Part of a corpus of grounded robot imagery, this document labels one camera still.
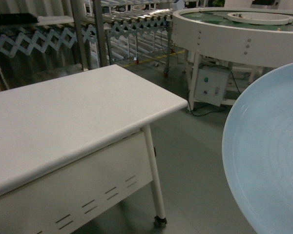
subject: gray floor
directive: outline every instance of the gray floor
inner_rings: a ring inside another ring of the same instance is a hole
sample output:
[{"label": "gray floor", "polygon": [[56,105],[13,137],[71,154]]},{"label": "gray floor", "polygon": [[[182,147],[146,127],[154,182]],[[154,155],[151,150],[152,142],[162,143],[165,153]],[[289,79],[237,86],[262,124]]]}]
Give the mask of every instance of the gray floor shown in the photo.
[{"label": "gray floor", "polygon": [[[128,70],[186,98],[181,54],[164,66],[141,62]],[[203,108],[197,114],[213,107]],[[229,110],[194,117],[186,109],[152,124],[158,170],[168,224],[153,227],[155,208],[150,186],[90,221],[74,234],[254,234],[228,187],[222,164],[221,141]]]}]

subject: table top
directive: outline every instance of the table top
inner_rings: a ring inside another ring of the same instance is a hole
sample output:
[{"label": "table top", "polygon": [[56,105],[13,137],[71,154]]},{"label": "table top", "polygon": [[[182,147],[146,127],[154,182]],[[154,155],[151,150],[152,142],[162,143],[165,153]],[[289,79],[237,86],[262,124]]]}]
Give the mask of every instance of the table top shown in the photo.
[{"label": "table top", "polygon": [[117,65],[0,92],[0,195],[186,106]]}]

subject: control box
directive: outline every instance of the control box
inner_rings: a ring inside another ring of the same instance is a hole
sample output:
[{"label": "control box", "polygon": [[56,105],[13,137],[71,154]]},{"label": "control box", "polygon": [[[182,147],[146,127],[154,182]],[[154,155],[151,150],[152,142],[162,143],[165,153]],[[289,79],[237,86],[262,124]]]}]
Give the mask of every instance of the control box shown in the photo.
[{"label": "control box", "polygon": [[231,71],[229,69],[220,67],[205,66],[199,69],[194,99],[220,106],[226,93],[230,74]]}]

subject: electrical cable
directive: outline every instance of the electrical cable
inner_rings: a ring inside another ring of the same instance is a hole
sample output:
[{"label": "electrical cable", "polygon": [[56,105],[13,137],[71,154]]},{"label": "electrical cable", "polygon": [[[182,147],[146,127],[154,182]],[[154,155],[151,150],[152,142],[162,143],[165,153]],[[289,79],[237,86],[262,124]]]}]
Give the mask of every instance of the electrical cable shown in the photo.
[{"label": "electrical cable", "polygon": [[[190,102],[189,102],[189,94],[190,94],[190,91],[188,92],[188,94],[187,94],[187,101],[188,101],[188,105],[190,106]],[[210,104],[209,103],[207,103],[207,104],[205,104],[205,105],[203,105],[203,106],[201,106],[201,107],[198,107],[198,108],[196,108],[196,110],[197,109],[202,109],[202,108],[204,108],[204,107],[206,107],[206,106],[209,106]],[[221,110],[218,110],[218,111],[209,111],[209,112],[207,112],[207,113],[204,113],[204,114],[201,114],[201,115],[196,115],[193,111],[194,110],[191,110],[190,109],[190,112],[191,112],[191,114],[193,115],[193,116],[195,116],[195,117],[202,117],[202,116],[207,116],[207,115],[209,115],[209,114],[211,114],[211,113],[219,113],[219,112],[223,112],[223,111],[226,111],[227,110],[227,107],[226,106],[223,106],[223,108],[221,109]]]}]

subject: table leg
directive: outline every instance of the table leg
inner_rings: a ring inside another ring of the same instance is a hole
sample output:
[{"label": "table leg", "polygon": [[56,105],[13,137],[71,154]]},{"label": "table leg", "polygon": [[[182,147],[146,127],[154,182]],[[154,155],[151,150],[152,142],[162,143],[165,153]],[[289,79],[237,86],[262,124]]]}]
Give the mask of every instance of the table leg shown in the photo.
[{"label": "table leg", "polygon": [[153,200],[154,200],[154,205],[156,210],[155,224],[158,227],[164,227],[167,224],[167,220],[165,215],[164,201],[163,201],[163,196],[161,191],[160,179],[158,176],[157,165],[155,160],[155,152],[153,148],[150,125],[143,127],[142,131],[145,133],[145,136],[146,136],[147,152],[149,156],[151,172],[153,177],[153,181],[151,182],[151,189],[152,189]]},{"label": "table leg", "polygon": [[192,79],[191,79],[191,86],[190,86],[190,92],[189,92],[189,106],[188,110],[193,110],[194,107],[194,90],[196,86],[196,81],[199,75],[199,65],[201,63],[202,56],[196,52],[194,55],[194,66],[193,66],[193,73],[192,73]]}]

